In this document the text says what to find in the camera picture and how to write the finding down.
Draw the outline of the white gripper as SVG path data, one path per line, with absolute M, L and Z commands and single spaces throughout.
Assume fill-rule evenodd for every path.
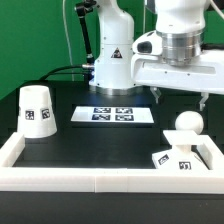
M 170 65 L 162 58 L 162 38 L 155 31 L 139 37 L 132 45 L 131 77 L 136 84 L 150 86 L 159 103 L 159 88 L 201 92 L 200 111 L 209 93 L 224 95 L 224 50 L 203 50 L 189 64 Z

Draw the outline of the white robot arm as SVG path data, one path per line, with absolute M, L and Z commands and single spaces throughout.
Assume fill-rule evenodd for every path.
M 204 12 L 224 13 L 215 0 L 145 0 L 157 15 L 156 28 L 134 37 L 134 21 L 117 0 L 96 0 L 100 55 L 90 87 L 126 94 L 148 86 L 155 97 L 162 88 L 224 95 L 224 49 L 203 42 Z

